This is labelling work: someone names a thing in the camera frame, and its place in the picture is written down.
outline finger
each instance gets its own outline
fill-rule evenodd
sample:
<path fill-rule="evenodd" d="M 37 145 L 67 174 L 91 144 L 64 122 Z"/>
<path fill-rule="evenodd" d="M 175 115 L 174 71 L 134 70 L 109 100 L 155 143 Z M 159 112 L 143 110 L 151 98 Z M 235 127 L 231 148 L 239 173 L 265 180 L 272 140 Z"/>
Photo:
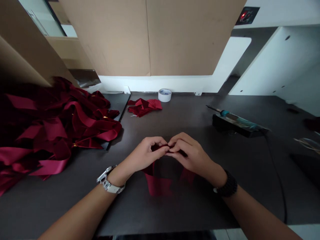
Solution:
<path fill-rule="evenodd" d="M 173 144 L 175 144 L 177 142 L 178 139 L 182 139 L 186 143 L 189 143 L 191 146 L 193 146 L 197 142 L 192 137 L 190 137 L 188 134 L 182 132 L 182 133 L 179 133 L 178 135 L 175 135 L 174 137 L 172 137 L 170 139 L 168 145 L 172 146 Z"/>
<path fill-rule="evenodd" d="M 185 166 L 185 164 L 186 164 L 186 162 L 187 162 L 187 159 L 186 159 L 184 156 L 182 156 L 180 153 L 178 153 L 178 152 L 175 152 L 175 153 L 167 152 L 167 153 L 166 153 L 166 156 L 175 158 L 175 159 L 178 160 L 178 162 L 181 163 L 183 166 Z"/>
<path fill-rule="evenodd" d="M 156 160 L 164 156 L 167 153 L 167 151 L 169 151 L 169 149 L 169 147 L 162 147 L 150 154 L 152 155 L 153 160 Z"/>
<path fill-rule="evenodd" d="M 166 142 L 166 140 L 163 139 L 163 137 L 148 137 L 148 138 L 145 138 L 145 139 L 148 141 L 150 146 L 153 146 L 155 144 L 158 144 L 159 146 L 168 144 Z"/>
<path fill-rule="evenodd" d="M 170 152 L 178 152 L 179 150 L 184 151 L 186 154 L 188 154 L 189 149 L 191 148 L 191 145 L 186 143 L 185 141 L 178 139 L 176 144 L 173 148 L 171 148 Z"/>

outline watch strap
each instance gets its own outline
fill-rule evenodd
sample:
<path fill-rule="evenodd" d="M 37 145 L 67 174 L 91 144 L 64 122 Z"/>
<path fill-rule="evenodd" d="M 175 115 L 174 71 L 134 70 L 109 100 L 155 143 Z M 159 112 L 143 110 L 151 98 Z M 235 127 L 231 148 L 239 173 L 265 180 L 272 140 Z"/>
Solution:
<path fill-rule="evenodd" d="M 110 192 L 110 193 L 121 193 L 126 184 L 124 184 L 123 186 L 121 187 L 117 187 L 115 185 L 112 185 L 109 181 L 108 181 L 108 175 L 109 173 L 116 167 L 117 165 L 115 166 L 111 166 L 111 167 L 108 167 L 97 179 L 97 182 L 101 183 L 103 185 L 103 188 L 107 191 L 107 192 Z"/>
<path fill-rule="evenodd" d="M 231 197 L 237 192 L 238 183 L 227 170 L 224 169 L 224 171 L 226 172 L 228 177 L 226 184 L 221 188 L 213 188 L 213 191 L 221 197 Z"/>

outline white wristwatch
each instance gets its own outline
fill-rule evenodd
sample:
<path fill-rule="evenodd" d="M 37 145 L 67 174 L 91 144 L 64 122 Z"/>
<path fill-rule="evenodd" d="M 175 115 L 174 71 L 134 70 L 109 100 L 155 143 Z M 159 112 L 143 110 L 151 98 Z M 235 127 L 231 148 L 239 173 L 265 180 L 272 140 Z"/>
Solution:
<path fill-rule="evenodd" d="M 107 191 L 107 192 L 111 192 L 111 193 L 121 193 L 126 184 L 124 184 L 122 187 L 117 187 L 115 185 L 112 185 L 108 180 L 107 180 L 107 177 L 108 177 L 108 174 L 116 167 L 117 165 L 115 166 L 110 166 L 108 167 L 101 175 L 100 177 L 97 178 L 97 182 L 101 183 L 104 187 L 104 189 Z"/>

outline red ribbon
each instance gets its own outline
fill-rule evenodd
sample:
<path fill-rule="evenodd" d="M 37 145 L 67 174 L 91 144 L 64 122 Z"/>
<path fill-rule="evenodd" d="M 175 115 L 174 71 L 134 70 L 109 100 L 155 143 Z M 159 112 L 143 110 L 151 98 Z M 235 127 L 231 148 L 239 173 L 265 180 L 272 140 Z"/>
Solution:
<path fill-rule="evenodd" d="M 154 152 L 158 150 L 159 148 L 166 147 L 167 144 L 158 146 L 154 145 L 151 147 L 151 150 Z M 179 151 L 180 154 L 183 156 L 187 156 L 186 153 L 182 150 Z M 172 191 L 170 190 L 170 186 L 172 183 L 172 179 L 168 178 L 157 178 L 154 176 L 154 165 L 155 162 L 153 162 L 150 166 L 146 167 L 142 171 L 144 172 L 148 184 L 149 193 L 151 196 L 170 196 L 172 195 Z M 195 178 L 196 174 L 187 170 L 186 168 L 183 168 L 180 181 L 187 180 L 189 184 L 191 185 L 193 183 L 193 180 Z"/>
<path fill-rule="evenodd" d="M 0 196 L 25 175 L 45 180 L 62 172 L 72 147 L 102 149 L 95 139 L 111 141 L 122 128 L 113 120 L 119 111 L 109 111 L 100 92 L 89 94 L 64 78 L 55 77 L 52 88 L 22 84 L 5 96 L 11 103 L 5 111 L 17 117 L 0 127 L 8 139 L 0 146 Z"/>
<path fill-rule="evenodd" d="M 128 111 L 132 112 L 137 117 L 142 117 L 153 110 L 161 110 L 161 102 L 158 99 L 149 99 L 144 100 L 139 98 L 136 101 L 128 101 L 128 105 L 135 105 L 132 107 L 128 107 Z"/>

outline metal handle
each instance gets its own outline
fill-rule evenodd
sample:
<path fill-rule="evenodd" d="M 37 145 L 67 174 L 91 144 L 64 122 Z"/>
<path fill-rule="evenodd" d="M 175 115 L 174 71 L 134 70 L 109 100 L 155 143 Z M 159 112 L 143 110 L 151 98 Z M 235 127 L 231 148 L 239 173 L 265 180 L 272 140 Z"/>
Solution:
<path fill-rule="evenodd" d="M 40 26 L 43 28 L 43 31 L 45 32 L 46 36 L 49 36 L 49 34 L 47 33 L 46 29 L 42 26 L 41 22 L 39 21 L 39 19 L 36 17 L 36 15 L 33 13 L 33 11 L 30 9 L 30 12 L 32 13 L 32 15 L 34 16 L 34 18 L 38 21 L 38 23 L 40 24 Z"/>

